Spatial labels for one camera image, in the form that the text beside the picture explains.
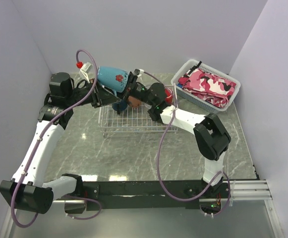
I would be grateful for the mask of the salmon pink mug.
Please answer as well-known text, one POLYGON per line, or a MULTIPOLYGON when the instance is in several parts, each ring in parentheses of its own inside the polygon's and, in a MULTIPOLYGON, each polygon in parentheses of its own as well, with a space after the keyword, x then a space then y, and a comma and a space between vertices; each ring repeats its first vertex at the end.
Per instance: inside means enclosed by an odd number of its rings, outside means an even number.
POLYGON ((142 102, 140 100, 134 98, 134 97, 129 96, 128 99, 127 99, 127 104, 131 108, 135 109, 135 108, 140 107, 142 105, 142 102))

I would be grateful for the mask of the light blue mug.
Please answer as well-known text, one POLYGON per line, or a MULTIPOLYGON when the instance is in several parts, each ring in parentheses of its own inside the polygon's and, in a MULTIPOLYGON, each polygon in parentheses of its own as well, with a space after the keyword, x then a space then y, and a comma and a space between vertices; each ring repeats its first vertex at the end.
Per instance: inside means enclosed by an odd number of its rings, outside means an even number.
POLYGON ((119 68, 101 66, 98 69, 97 79, 104 86, 116 93, 122 93, 127 85, 129 73, 119 68))

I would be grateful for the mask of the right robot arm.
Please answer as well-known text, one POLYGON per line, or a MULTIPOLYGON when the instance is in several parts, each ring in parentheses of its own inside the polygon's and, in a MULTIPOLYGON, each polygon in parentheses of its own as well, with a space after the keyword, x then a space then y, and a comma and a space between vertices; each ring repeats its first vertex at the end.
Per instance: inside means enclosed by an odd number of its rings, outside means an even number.
POLYGON ((223 160, 231 137, 216 114, 199 115, 179 109, 167 101, 173 92, 166 90, 160 81, 149 88, 137 81, 140 71, 116 76, 124 86, 123 96, 133 97, 150 106, 148 114, 153 121, 176 126, 195 136, 198 149, 205 158, 202 180, 203 194, 214 197, 220 191, 223 180, 223 160))

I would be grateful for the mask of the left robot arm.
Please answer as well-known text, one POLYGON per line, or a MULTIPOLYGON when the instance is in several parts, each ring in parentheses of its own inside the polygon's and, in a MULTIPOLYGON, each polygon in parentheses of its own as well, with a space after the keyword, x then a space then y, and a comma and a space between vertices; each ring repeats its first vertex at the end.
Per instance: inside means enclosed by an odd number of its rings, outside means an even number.
POLYGON ((51 76, 49 93, 40 109, 34 138, 21 165, 11 180, 3 180, 0 193, 16 209, 45 214, 54 200, 69 195, 85 198, 82 177, 64 174, 45 183, 44 176, 57 142, 73 116, 73 108, 91 104, 94 108, 119 102, 128 81, 128 73, 101 67, 92 79, 84 78, 78 86, 66 72, 51 76))

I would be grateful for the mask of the red mug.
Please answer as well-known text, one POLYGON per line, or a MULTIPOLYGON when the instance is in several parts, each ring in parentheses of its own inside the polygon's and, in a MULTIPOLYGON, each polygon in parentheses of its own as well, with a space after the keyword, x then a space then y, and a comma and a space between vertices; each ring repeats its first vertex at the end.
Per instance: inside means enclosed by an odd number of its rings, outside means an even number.
POLYGON ((173 92, 170 88, 165 88, 165 93, 166 93, 166 98, 165 101, 168 104, 172 104, 173 103, 173 92))

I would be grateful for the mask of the dark blue mug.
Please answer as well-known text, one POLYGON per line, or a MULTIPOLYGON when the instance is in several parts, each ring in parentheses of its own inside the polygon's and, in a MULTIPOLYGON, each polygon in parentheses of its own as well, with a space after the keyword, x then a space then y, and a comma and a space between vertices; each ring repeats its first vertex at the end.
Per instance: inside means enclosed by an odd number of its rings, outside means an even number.
POLYGON ((124 110, 126 110, 127 107, 128 104, 125 100, 112 104, 112 109, 116 111, 118 115, 120 115, 124 110))

